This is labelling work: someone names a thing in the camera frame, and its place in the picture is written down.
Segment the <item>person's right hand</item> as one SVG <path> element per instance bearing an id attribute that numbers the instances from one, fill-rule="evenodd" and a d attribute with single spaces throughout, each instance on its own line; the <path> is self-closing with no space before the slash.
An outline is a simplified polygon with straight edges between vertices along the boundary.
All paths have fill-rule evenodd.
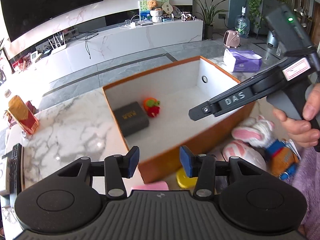
<path id="1" fill-rule="evenodd" d="M 275 117 L 280 121 L 289 137 L 303 148 L 315 147 L 319 143 L 319 130 L 312 128 L 310 124 L 310 121 L 319 113 L 319 92 L 319 83 L 317 83 L 303 108 L 302 120 L 288 118 L 283 111 L 273 108 Z"/>

